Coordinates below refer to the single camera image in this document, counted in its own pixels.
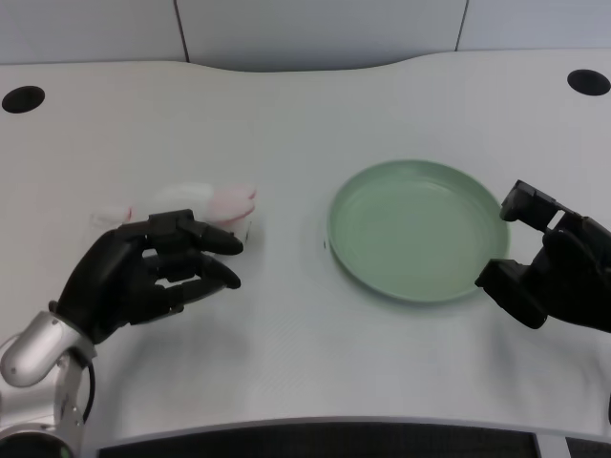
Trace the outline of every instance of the white wall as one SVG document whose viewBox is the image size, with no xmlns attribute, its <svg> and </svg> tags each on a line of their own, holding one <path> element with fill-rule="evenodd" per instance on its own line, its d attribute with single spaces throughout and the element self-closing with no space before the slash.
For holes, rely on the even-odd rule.
<svg viewBox="0 0 611 458">
<path fill-rule="evenodd" d="M 184 60 L 171 0 L 0 0 L 0 63 Z"/>
<path fill-rule="evenodd" d="M 453 51 L 467 0 L 177 0 L 195 63 L 369 67 Z M 611 0 L 470 0 L 459 50 L 611 48 Z M 185 60 L 174 0 L 0 0 L 0 64 Z"/>
<path fill-rule="evenodd" d="M 247 71 L 371 67 L 456 47 L 465 0 L 179 0 L 191 62 Z"/>
<path fill-rule="evenodd" d="M 611 0 L 471 0 L 458 49 L 611 48 Z"/>
</svg>

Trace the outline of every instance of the black floor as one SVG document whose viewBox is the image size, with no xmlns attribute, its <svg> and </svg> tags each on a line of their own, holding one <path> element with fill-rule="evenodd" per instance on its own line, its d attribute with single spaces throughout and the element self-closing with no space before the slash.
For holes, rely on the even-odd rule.
<svg viewBox="0 0 611 458">
<path fill-rule="evenodd" d="M 611 446 L 569 439 L 572 458 L 611 458 Z M 243 427 L 105 448 L 99 458 L 537 458 L 525 432 L 380 423 Z"/>
</svg>

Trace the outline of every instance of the robotic arm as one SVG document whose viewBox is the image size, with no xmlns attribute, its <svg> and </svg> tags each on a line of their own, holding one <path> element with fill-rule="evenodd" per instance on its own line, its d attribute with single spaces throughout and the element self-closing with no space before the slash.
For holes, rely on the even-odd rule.
<svg viewBox="0 0 611 458">
<path fill-rule="evenodd" d="M 127 323 L 168 317 L 239 288 L 236 274 L 202 252 L 241 251 L 232 234 L 195 221 L 191 210 L 152 215 L 100 237 L 59 301 L 0 346 L 0 456 L 78 456 L 95 393 L 95 345 Z M 164 287 L 162 279 L 180 283 Z M 76 394 L 86 367 L 90 395 L 81 414 Z"/>
</svg>

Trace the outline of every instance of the green plate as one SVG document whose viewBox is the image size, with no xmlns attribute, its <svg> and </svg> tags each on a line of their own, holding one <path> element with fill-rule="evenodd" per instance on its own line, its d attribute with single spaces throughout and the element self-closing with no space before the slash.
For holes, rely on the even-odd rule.
<svg viewBox="0 0 611 458">
<path fill-rule="evenodd" d="M 351 178 L 328 217 L 340 263 L 396 299 L 434 302 L 476 289 L 491 258 L 504 258 L 507 223 L 473 178 L 421 160 L 387 162 Z"/>
</svg>

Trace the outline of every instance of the white table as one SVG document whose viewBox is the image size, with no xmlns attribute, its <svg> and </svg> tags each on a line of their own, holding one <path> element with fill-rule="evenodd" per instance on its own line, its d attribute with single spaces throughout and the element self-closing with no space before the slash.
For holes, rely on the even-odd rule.
<svg viewBox="0 0 611 458">
<path fill-rule="evenodd" d="M 521 178 L 611 226 L 611 51 L 460 52 L 360 71 L 231 73 L 180 63 L 0 68 L 0 336 L 56 299 L 89 213 L 187 180 L 254 182 L 238 291 L 99 347 L 90 447 L 301 419 L 504 427 L 611 441 L 611 336 L 516 322 L 481 292 L 393 302 L 341 272 L 326 212 L 344 180 L 394 158 L 444 162 L 502 199 Z M 511 257 L 540 235 L 512 227 Z"/>
</svg>

